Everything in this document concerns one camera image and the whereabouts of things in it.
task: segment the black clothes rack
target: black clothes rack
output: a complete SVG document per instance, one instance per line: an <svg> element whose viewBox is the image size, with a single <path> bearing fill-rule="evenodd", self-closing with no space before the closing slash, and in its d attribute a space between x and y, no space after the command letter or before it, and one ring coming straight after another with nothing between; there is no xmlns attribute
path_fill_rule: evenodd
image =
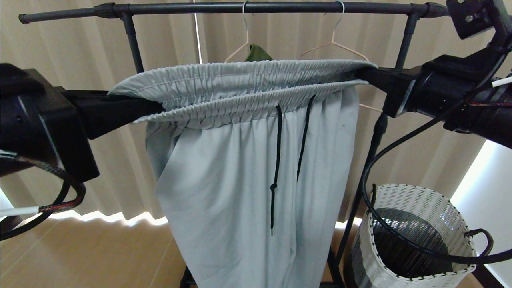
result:
<svg viewBox="0 0 512 288"><path fill-rule="evenodd" d="M186 14L186 13L242 13L244 3L166 3L166 4L115 4L105 3L92 8L52 11L34 14L21 14L19 20L23 24L41 22L56 19L69 19L80 17L119 18L124 23L128 41L132 51L137 73L144 72L136 30L133 23L133 15L143 14ZM403 32L403 39L398 52L395 68L403 68L416 24L421 18L436 18L449 16L448 9L437 3L425 4L393 4L393 3L363 3L346 2L345 13L374 13L374 14L399 14L407 15L407 23ZM342 6L339 2L247 2L246 13L341 13ZM371 146L368 151L365 166L375 156L380 140L386 131L387 116L381 114L374 128ZM362 191L356 191L352 209L337 254L332 247L329 249L327 264L332 276L332 282L322 282L320 287L345 287L339 264L343 251L347 245L348 237L359 203ZM188 268L185 269L180 288L190 288L195 281Z"/></svg>

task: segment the clothes hanger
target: clothes hanger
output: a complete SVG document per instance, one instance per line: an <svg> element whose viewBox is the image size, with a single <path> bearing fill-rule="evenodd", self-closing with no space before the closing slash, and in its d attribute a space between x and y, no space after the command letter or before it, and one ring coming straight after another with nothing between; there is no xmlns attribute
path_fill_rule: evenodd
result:
<svg viewBox="0 0 512 288"><path fill-rule="evenodd" d="M342 21L343 15L345 14L345 4L343 3L343 1L339 1L339 0L338 0L338 2L340 2L340 3L341 3L341 5L343 6L343 12L342 12L342 16L339 18L338 22L336 22L336 25L334 26L334 30L332 31L332 38L331 38L331 42L327 42L327 43L325 43L325 44L322 44L322 45L320 45L320 46L318 46L318 47L315 47L315 48L313 48L313 49L310 49L310 50L308 50L308 51L306 51L306 52L302 53L302 54L301 54L301 56L299 57L299 59L300 59L300 58L302 58L302 56L304 56L305 54L307 54L307 53L309 53L309 52L311 52L311 51L318 50L318 49L323 48L323 47L325 47L325 46L334 45L334 46L337 46L337 47L343 48L343 49L345 49L345 50L347 50L347 51L349 51L349 52L352 52L352 53L354 53L354 54L356 54L356 55L360 56L361 58L363 58L363 59L364 59L364 60L366 60L366 61L370 61L370 60L368 60L368 58L367 58L366 56L362 55L361 53L359 53L359 52L357 52L357 51L355 51L355 50L352 50L352 49L350 49L350 48L348 48L348 47L346 47L346 46L343 46L343 45L341 45L341 44L339 44L339 43L336 43L336 42L334 41L334 35L336 34L336 27L338 27L338 24Z"/></svg>
<svg viewBox="0 0 512 288"><path fill-rule="evenodd" d="M243 45L241 45L240 48L236 49L231 55L229 55L226 58L226 61L224 61L224 63L227 63L229 60L231 60L231 58L233 58L233 56L235 56L238 52L240 52L244 47L250 46L249 28L247 28L247 20L245 19L245 5L247 4L247 2L249 2L249 1L245 1L244 5L242 6L242 16L244 18L244 24L245 24L245 43Z"/></svg>

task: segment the green cloth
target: green cloth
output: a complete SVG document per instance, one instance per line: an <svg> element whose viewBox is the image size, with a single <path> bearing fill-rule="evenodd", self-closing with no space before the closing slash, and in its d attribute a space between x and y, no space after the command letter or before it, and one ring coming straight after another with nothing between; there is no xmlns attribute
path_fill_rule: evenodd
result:
<svg viewBox="0 0 512 288"><path fill-rule="evenodd" d="M246 62L251 61L265 61L265 60L273 60L270 55L268 55L267 51L263 50L260 46L256 44L250 45L250 52L247 58L245 59Z"/></svg>

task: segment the white woven basket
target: white woven basket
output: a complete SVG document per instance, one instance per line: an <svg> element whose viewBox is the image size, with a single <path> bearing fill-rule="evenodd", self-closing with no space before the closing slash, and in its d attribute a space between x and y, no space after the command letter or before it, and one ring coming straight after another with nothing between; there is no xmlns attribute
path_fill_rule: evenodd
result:
<svg viewBox="0 0 512 288"><path fill-rule="evenodd" d="M389 225L409 240L423 246L430 245L432 250L451 255L476 256L471 239L464 236L467 226L460 213L448 199L433 190L405 184L379 186L374 207ZM407 250L408 247L398 242L398 238L395 247L393 241L382 241L386 239L382 237L389 235L383 234L383 231L383 227L373 220L372 214L366 213L352 247L352 271L359 288L456 287L476 267L414 254L416 252L412 248ZM425 237L426 231L430 235L436 235L437 239ZM418 255L429 258L421 258L419 261ZM403 269L402 275L387 267L383 259L388 266L394 267L394 271ZM412 278L403 276L404 271L408 273L415 270L435 273Z"/></svg>

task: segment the black drawstring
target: black drawstring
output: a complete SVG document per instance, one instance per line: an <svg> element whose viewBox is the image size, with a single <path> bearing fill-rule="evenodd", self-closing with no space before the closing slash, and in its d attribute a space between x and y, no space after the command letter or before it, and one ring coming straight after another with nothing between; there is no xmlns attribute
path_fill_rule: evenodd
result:
<svg viewBox="0 0 512 288"><path fill-rule="evenodd" d="M313 106L313 100L315 96L311 97L308 102L308 108L306 109L306 121L304 125L304 133L302 134L302 146L301 153L298 158L298 167L297 167L297 181L298 175L301 171L301 163L302 156L304 154L304 147L306 146L306 134L308 132L309 126L309 114L311 112L311 107ZM278 187L278 175L279 175L279 163L281 161L281 134L283 130L283 111L281 110L281 106L277 105L275 107L278 111L278 147L275 159L275 173L274 173L274 183L270 185L270 235L274 236L274 201L275 201L275 189Z"/></svg>
<svg viewBox="0 0 512 288"><path fill-rule="evenodd" d="M298 157L297 181L298 181L298 174L301 172L302 155L304 155L304 147L306 146L306 134L308 133L308 127L309 127L309 113L311 112L311 107L313 106L313 100L315 100L315 96L313 96L313 97L311 97L311 99L309 99L308 108L306 109L306 122L304 123L304 133L302 134L301 154Z"/></svg>
<svg viewBox="0 0 512 288"><path fill-rule="evenodd" d="M283 115L281 111L281 106L277 105L275 107L278 110L278 151L277 157L275 159L275 173L274 173L274 183L270 185L270 235L274 236L274 199L275 199L275 189L278 187L278 175L279 175L279 162L281 161L281 131L283 129Z"/></svg>

